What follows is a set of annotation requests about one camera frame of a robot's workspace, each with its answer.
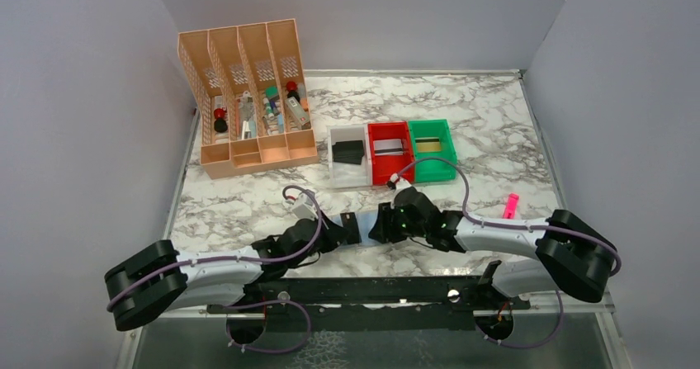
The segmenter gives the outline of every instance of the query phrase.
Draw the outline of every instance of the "white wall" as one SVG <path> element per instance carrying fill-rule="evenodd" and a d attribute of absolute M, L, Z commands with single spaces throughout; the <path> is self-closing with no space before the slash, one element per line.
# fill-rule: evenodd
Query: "white wall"
<path fill-rule="evenodd" d="M 296 18 L 308 69 L 525 69 L 564 0 L 163 0 L 180 31 Z"/>
<path fill-rule="evenodd" d="M 0 0 L 0 367 L 113 367 L 106 270 L 162 235 L 194 107 L 160 0 Z"/>
<path fill-rule="evenodd" d="M 619 248 L 636 368 L 698 367 L 700 0 L 568 0 L 525 75 L 566 199 Z"/>

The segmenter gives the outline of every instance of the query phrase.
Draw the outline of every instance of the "white marble surface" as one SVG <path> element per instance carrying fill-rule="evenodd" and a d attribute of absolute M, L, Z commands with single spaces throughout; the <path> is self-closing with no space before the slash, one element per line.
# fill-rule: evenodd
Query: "white marble surface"
<path fill-rule="evenodd" d="M 459 165 L 471 184 L 469 208 L 499 217 L 509 193 L 520 195 L 518 217 L 550 215 L 556 198 L 523 91 L 514 76 L 316 77 L 306 79 L 320 163 L 211 180 L 199 165 L 197 134 L 173 224 L 175 247 L 225 251 L 280 234 L 296 218 L 281 189 L 316 191 L 329 215 L 375 210 L 389 201 L 386 187 L 338 191 L 330 187 L 326 128 L 371 121 L 447 119 Z M 419 185 L 441 209 L 460 207 L 461 180 Z M 327 253 L 314 265 L 289 271 L 302 277 L 417 276 L 480 273 L 490 252 L 442 253 L 410 241 Z"/>

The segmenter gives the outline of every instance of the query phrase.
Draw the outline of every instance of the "black object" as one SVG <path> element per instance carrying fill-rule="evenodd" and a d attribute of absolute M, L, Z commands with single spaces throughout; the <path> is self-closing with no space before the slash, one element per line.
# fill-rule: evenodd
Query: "black object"
<path fill-rule="evenodd" d="M 286 292 L 309 312 L 314 330 L 366 331 L 407 329 L 473 330 L 474 310 L 497 310 L 508 300 L 495 289 L 480 289 L 478 276 L 367 277 L 367 278 L 282 278 L 246 288 L 259 300 L 275 300 Z M 423 303 L 408 307 L 369 309 L 367 304 Z M 323 307 L 322 305 L 340 305 Z M 514 310 L 526 310 L 529 303 L 513 301 Z M 210 314 L 231 314 L 233 308 L 209 305 Z M 266 332 L 299 332 L 305 327 L 303 314 L 289 305 L 266 309 Z M 233 333 L 251 328 L 259 319 L 229 319 Z"/>
<path fill-rule="evenodd" d="M 340 222 L 343 228 L 348 231 L 348 238 L 345 243 L 348 245 L 360 243 L 360 226 L 357 224 L 357 217 L 354 212 L 343 212 L 340 214 Z"/>
<path fill-rule="evenodd" d="M 336 142 L 331 147 L 334 163 L 362 164 L 365 155 L 365 145 L 361 140 Z"/>
<path fill-rule="evenodd" d="M 294 91 L 294 90 L 289 91 L 289 92 L 286 94 L 286 97 L 287 97 L 287 98 L 294 97 L 294 98 L 296 99 L 297 102 L 301 102 L 301 97 L 299 97 L 299 93 L 297 93 L 297 92 Z"/>
<path fill-rule="evenodd" d="M 224 119 L 214 120 L 214 131 L 226 132 L 227 130 L 229 130 L 229 125 L 226 124 L 226 120 L 224 120 Z"/>
<path fill-rule="evenodd" d="M 430 142 L 440 142 L 440 138 L 416 138 L 416 144 L 426 144 Z"/>
<path fill-rule="evenodd" d="M 569 211 L 555 210 L 547 221 L 552 226 L 585 233 L 615 248 Z M 589 303 L 602 300 L 615 262 L 614 256 L 607 249 L 550 230 L 535 245 L 535 254 L 564 293 Z"/>
<path fill-rule="evenodd" d="M 157 241 L 105 274 L 110 300 L 141 277 L 177 261 L 178 251 L 170 240 Z M 144 326 L 158 318 L 187 288 L 187 275 L 179 268 L 164 272 L 139 286 L 112 307 L 116 330 Z"/>
<path fill-rule="evenodd" d="M 390 202 L 381 202 L 377 206 L 376 221 L 369 232 L 369 238 L 379 241 L 382 244 L 398 243 L 407 237 L 394 230 L 394 209 Z"/>
<path fill-rule="evenodd" d="M 321 215 L 323 216 L 321 231 L 314 245 L 296 258 L 285 262 L 263 264 L 261 266 L 262 275 L 256 280 L 256 283 L 276 280 L 284 276 L 287 269 L 298 268 L 301 262 L 309 256 L 330 252 L 348 241 L 351 234 L 350 229 L 336 225 L 323 212 Z M 255 241 L 251 247 L 258 252 L 260 258 L 282 258 L 304 248 L 314 238 L 317 227 L 317 220 L 299 219 L 283 234 L 270 235 L 265 239 Z"/>

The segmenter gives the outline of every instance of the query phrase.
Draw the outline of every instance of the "purple cable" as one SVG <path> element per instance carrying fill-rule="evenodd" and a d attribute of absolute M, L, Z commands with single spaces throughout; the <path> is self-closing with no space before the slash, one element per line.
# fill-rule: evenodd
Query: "purple cable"
<path fill-rule="evenodd" d="M 403 175 L 407 170 L 411 169 L 412 167 L 415 167 L 416 164 L 422 163 L 423 161 L 428 161 L 428 160 L 437 160 L 437 161 L 442 161 L 443 163 L 451 165 L 461 176 L 462 181 L 464 181 L 464 188 L 465 188 L 465 193 L 464 193 L 464 201 L 461 203 L 461 211 L 464 217 L 469 220 L 471 223 L 475 225 L 481 225 L 482 221 L 478 220 L 474 217 L 472 217 L 469 214 L 469 211 L 466 210 L 466 202 L 469 199 L 469 181 L 466 180 L 466 175 L 462 170 L 460 170 L 456 164 L 452 163 L 451 161 L 448 161 L 444 158 L 440 157 L 424 157 L 421 158 L 420 160 L 415 160 L 411 164 L 405 166 L 403 169 L 398 171 L 396 175 L 399 177 Z M 549 226 L 549 225 L 534 225 L 530 226 L 528 229 L 527 226 L 525 225 L 506 225 L 503 223 L 498 223 L 498 222 L 483 222 L 484 226 L 489 226 L 489 227 L 497 227 L 500 229 L 508 229 L 508 230 L 545 230 L 545 231 L 553 231 L 556 233 L 562 233 L 562 234 L 568 234 L 572 237 L 576 237 L 577 239 L 582 239 L 584 241 L 588 241 L 591 244 L 596 244 L 600 245 L 601 247 L 605 248 L 607 251 L 610 252 L 611 255 L 615 257 L 615 268 L 610 272 L 610 277 L 614 276 L 618 272 L 620 272 L 620 267 L 622 267 L 622 260 L 620 259 L 620 254 L 617 253 L 615 248 L 610 246 L 610 244 L 607 244 L 599 239 L 596 239 L 595 237 L 592 237 L 588 234 L 581 233 L 579 231 L 573 231 L 569 229 L 564 229 L 561 227 L 557 226 Z"/>
<path fill-rule="evenodd" d="M 296 189 L 304 194 L 306 194 L 310 199 L 311 202 L 314 203 L 314 206 L 316 207 L 316 217 L 319 220 L 323 219 L 322 212 L 321 212 L 321 206 L 319 206 L 319 203 L 316 201 L 314 198 L 314 193 L 310 190 L 306 190 L 303 187 L 299 187 L 297 185 L 289 185 L 285 187 L 282 190 L 282 195 L 285 196 L 285 192 L 289 189 Z M 316 239 L 319 238 L 321 234 L 321 222 L 318 222 L 316 225 L 316 231 L 314 233 L 314 236 L 311 237 L 309 240 L 309 243 L 307 243 L 304 248 L 290 254 L 287 256 L 284 256 L 282 258 L 251 258 L 247 256 L 242 256 L 242 257 L 237 257 L 237 256 L 215 256 L 212 258 L 202 258 L 202 259 L 197 259 L 197 263 L 211 263 L 211 262 L 222 262 L 225 260 L 233 260 L 233 261 L 244 261 L 244 262 L 253 262 L 253 263 L 279 263 L 279 262 L 285 262 L 289 259 L 296 258 L 297 256 L 301 255 L 302 253 L 308 251 L 312 246 L 314 246 L 314 243 L 316 242 Z M 134 291 L 134 289 L 138 288 L 139 286 L 144 285 L 146 282 L 150 281 L 152 278 L 155 278 L 164 272 L 169 272 L 173 270 L 174 268 L 182 267 L 182 266 L 190 266 L 192 265 L 192 260 L 183 260 L 181 262 L 176 262 L 176 263 L 170 263 L 167 266 L 161 267 L 158 270 L 155 270 L 143 278 L 139 279 L 137 282 L 134 282 L 133 284 L 129 285 L 126 287 L 123 291 L 119 292 L 114 296 L 112 300 L 107 303 L 107 311 L 111 312 L 112 309 L 114 308 L 114 305 L 119 303 L 120 300 L 124 299 L 127 295 L 129 295 L 131 292 Z"/>
<path fill-rule="evenodd" d="M 559 333 L 561 328 L 564 326 L 564 302 L 561 300 L 561 294 L 559 291 L 555 291 L 556 293 L 556 298 L 559 300 L 559 317 L 556 319 L 556 326 L 554 327 L 554 330 L 551 331 L 549 336 L 546 338 L 540 340 L 539 342 L 533 343 L 533 344 L 513 344 L 513 343 L 505 343 L 500 340 L 496 340 L 495 338 L 491 338 L 489 336 L 486 336 L 486 333 L 479 328 L 478 326 L 476 327 L 485 337 L 484 339 L 492 342 L 493 344 L 498 344 L 500 347 L 505 347 L 505 348 L 513 348 L 516 350 L 527 350 L 529 348 L 538 348 L 541 346 L 544 346 L 545 344 L 549 343 L 556 337 L 556 335 Z"/>
<path fill-rule="evenodd" d="M 306 311 L 306 309 L 304 308 L 303 305 L 300 305 L 299 303 L 292 301 L 292 300 L 268 300 L 268 301 L 261 301 L 259 303 L 253 303 L 251 305 L 236 305 L 236 306 L 229 305 L 227 307 L 230 309 L 246 310 L 246 309 L 254 309 L 255 307 L 260 307 L 261 305 L 280 305 L 280 304 L 288 304 L 288 305 L 295 306 L 297 309 L 301 310 L 301 313 L 306 318 L 306 333 L 304 334 L 304 337 L 301 338 L 301 340 L 297 344 L 295 344 L 291 347 L 282 348 L 279 350 L 270 350 L 267 348 L 249 347 L 247 344 L 236 343 L 235 340 L 233 340 L 233 338 L 231 338 L 231 334 L 229 333 L 228 327 L 226 327 L 226 336 L 228 336 L 229 341 L 230 341 L 229 347 L 230 346 L 240 347 L 242 352 L 245 352 L 245 350 L 250 350 L 250 351 L 254 351 L 254 352 L 263 352 L 266 354 L 286 354 L 288 352 L 293 352 L 293 351 L 298 350 L 299 348 L 304 347 L 306 342 L 308 342 L 309 338 L 311 337 L 311 317 L 309 317 L 309 312 Z"/>

